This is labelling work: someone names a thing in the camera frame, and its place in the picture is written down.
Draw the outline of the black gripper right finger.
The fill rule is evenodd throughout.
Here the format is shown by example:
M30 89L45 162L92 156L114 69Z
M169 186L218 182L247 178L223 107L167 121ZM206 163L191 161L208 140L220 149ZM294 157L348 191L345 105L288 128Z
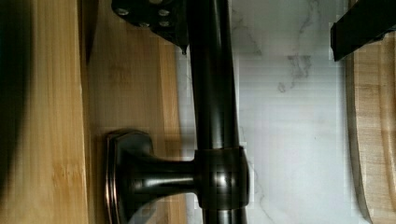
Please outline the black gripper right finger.
M331 48L336 62L364 45L394 32L396 0L358 0L331 29Z

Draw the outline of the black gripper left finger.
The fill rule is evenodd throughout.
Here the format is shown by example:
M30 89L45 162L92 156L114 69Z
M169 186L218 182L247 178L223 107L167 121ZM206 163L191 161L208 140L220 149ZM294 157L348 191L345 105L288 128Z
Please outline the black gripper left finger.
M112 0L111 8L123 20L148 28L187 54L189 45L186 19L187 0Z

